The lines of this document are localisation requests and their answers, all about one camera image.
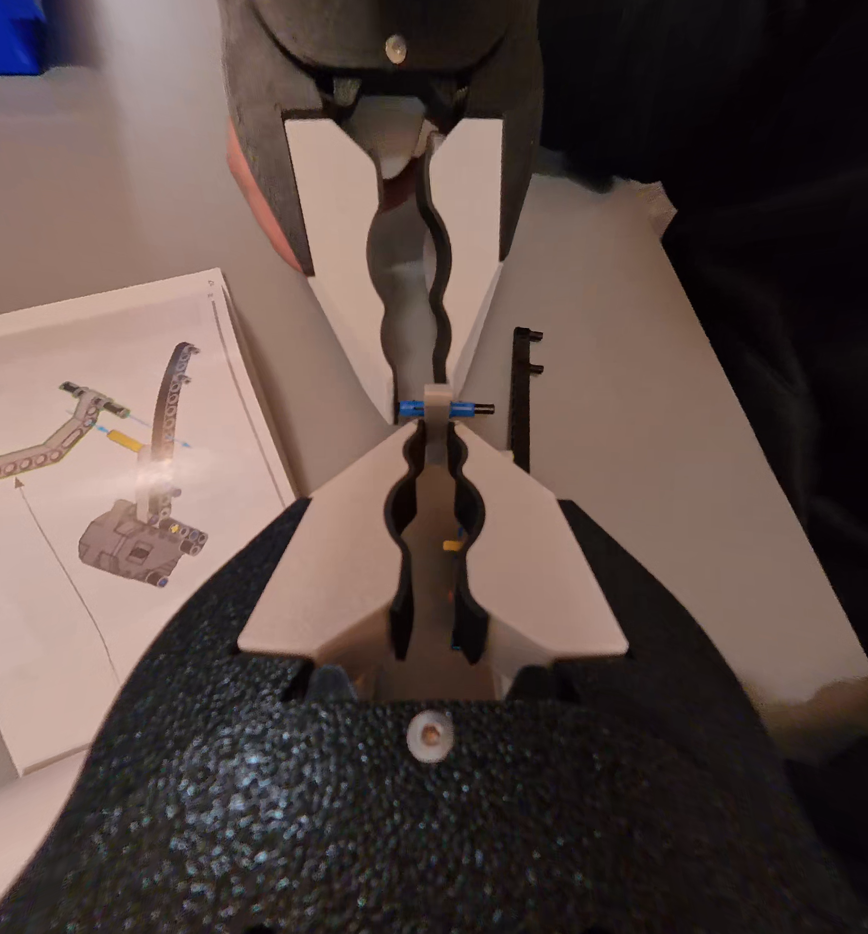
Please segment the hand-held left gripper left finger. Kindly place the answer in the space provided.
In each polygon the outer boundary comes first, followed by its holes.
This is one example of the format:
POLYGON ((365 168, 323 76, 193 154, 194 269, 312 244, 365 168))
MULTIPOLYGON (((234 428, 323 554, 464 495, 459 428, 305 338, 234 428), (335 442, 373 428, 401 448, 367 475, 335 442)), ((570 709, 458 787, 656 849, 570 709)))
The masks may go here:
POLYGON ((427 427, 407 424, 323 484, 242 630, 248 653, 306 660, 405 660, 414 627, 412 557, 427 427))

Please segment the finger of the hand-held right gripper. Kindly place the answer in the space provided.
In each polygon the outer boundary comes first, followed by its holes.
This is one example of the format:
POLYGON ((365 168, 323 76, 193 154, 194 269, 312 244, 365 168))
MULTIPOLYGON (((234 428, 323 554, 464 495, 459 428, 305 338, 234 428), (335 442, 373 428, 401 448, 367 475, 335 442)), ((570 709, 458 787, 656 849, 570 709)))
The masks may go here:
POLYGON ((383 182, 417 156, 425 122, 362 117, 357 135, 329 118, 285 122, 311 256, 309 285, 361 388, 388 425, 398 418, 397 393, 381 342, 385 307, 370 270, 370 231, 383 182))
POLYGON ((502 268, 502 134, 499 119, 462 119, 449 134, 430 134, 418 171, 435 321, 432 375, 454 398, 466 383, 502 268))

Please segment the light grey toy beam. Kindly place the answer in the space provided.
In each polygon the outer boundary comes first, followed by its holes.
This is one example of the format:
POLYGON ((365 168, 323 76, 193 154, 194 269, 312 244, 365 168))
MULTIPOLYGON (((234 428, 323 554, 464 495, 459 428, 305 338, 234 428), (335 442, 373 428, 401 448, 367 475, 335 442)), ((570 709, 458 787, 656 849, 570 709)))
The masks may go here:
POLYGON ((452 390, 447 383, 425 386, 424 422, 426 426, 426 464, 446 468, 449 459, 449 438, 452 390))

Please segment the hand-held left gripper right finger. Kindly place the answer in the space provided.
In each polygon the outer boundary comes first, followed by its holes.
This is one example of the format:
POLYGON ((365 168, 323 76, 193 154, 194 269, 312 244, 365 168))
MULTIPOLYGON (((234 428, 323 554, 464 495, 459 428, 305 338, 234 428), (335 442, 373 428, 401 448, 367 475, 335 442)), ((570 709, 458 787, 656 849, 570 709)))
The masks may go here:
POLYGON ((628 642, 557 497, 451 424, 456 559, 452 641, 469 662, 617 658, 628 642))

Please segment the person's right hand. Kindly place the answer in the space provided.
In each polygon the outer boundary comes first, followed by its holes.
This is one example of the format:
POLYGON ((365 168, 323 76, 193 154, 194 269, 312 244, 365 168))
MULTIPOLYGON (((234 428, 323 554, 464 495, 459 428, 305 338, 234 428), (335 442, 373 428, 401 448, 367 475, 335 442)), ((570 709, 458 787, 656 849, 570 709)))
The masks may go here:
POLYGON ((232 123, 228 123, 226 158, 231 177, 273 250, 293 270, 304 275, 311 275, 302 268, 284 231, 272 214, 267 199, 259 190, 232 123))

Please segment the white instruction booklet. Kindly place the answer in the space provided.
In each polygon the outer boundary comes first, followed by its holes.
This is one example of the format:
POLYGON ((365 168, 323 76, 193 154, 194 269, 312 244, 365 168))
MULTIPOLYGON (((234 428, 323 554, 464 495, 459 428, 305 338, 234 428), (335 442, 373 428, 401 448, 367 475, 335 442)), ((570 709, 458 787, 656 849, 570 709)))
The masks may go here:
POLYGON ((0 314, 0 733, 83 750, 179 607, 296 498, 217 268, 0 314))

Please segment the black curved toy beam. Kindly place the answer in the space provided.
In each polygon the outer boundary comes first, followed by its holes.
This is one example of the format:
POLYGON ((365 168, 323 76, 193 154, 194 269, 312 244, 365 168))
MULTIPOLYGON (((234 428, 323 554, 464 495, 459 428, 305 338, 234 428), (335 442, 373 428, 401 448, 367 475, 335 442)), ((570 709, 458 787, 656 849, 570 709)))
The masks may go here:
POLYGON ((510 403, 508 447, 516 466, 531 471, 531 385, 544 372, 544 366, 531 359, 534 344, 543 341, 543 332, 518 326, 512 334, 510 361, 510 403))

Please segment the person's black clothing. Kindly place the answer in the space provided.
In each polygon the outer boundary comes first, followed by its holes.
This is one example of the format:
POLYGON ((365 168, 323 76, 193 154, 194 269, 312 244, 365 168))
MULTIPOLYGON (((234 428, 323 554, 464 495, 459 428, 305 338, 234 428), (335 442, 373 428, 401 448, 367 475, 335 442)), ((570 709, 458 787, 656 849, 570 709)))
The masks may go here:
MULTIPOLYGON (((660 182, 665 249, 868 657, 868 2, 541 2, 542 145, 660 182)), ((588 932, 868 932, 868 738, 781 764, 706 634, 575 503, 628 660, 512 692, 601 716, 588 932)))

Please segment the blue plastic bin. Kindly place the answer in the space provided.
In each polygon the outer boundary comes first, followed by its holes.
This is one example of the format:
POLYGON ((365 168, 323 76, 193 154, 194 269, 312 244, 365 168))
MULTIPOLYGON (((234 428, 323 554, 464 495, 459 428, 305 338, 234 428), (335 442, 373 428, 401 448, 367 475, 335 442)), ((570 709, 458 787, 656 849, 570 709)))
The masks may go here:
POLYGON ((43 74, 46 34, 40 2, 0 1, 0 76, 43 74))

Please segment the light grey desk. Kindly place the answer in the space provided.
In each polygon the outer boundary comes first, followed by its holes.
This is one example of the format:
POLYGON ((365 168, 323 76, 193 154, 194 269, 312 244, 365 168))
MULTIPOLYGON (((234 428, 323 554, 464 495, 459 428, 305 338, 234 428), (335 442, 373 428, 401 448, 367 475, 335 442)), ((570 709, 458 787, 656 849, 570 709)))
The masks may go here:
MULTIPOLYGON (((387 433, 226 162, 215 2, 68 6, 85 67, 0 77, 0 314, 219 267, 267 421, 309 493, 387 433)), ((532 469, 702 624, 779 749, 868 734, 868 660, 762 454, 647 205, 541 164, 471 369, 509 401, 544 331, 532 469)))

